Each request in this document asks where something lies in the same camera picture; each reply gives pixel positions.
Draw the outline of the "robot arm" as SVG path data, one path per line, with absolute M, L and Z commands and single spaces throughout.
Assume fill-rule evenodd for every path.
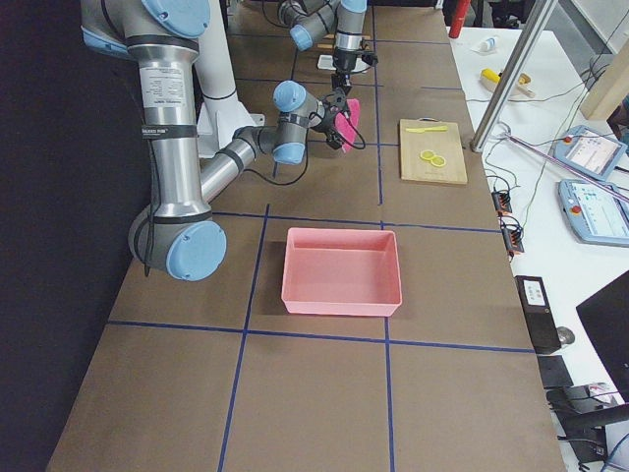
M 367 7 L 365 0 L 280 1 L 277 18 L 289 29 L 300 51 L 312 48 L 328 34 L 334 36 L 332 89 L 342 89 L 348 95 L 358 60 L 369 67 L 378 62 L 376 54 L 364 41 Z
M 299 164 L 309 131 L 334 148 L 353 138 L 357 108 L 349 76 L 363 3 L 332 1 L 307 9 L 286 1 L 281 12 L 300 48 L 334 30 L 332 92 L 315 97 L 302 85 L 282 82 L 273 101 L 279 118 L 268 126 L 240 101 L 216 1 L 85 1 L 86 46 L 130 60 L 140 74 L 142 136 L 149 152 L 151 197 L 129 231 L 129 246 L 146 270 L 184 281 L 213 274 L 227 239 L 213 220 L 211 201 L 262 155 Z

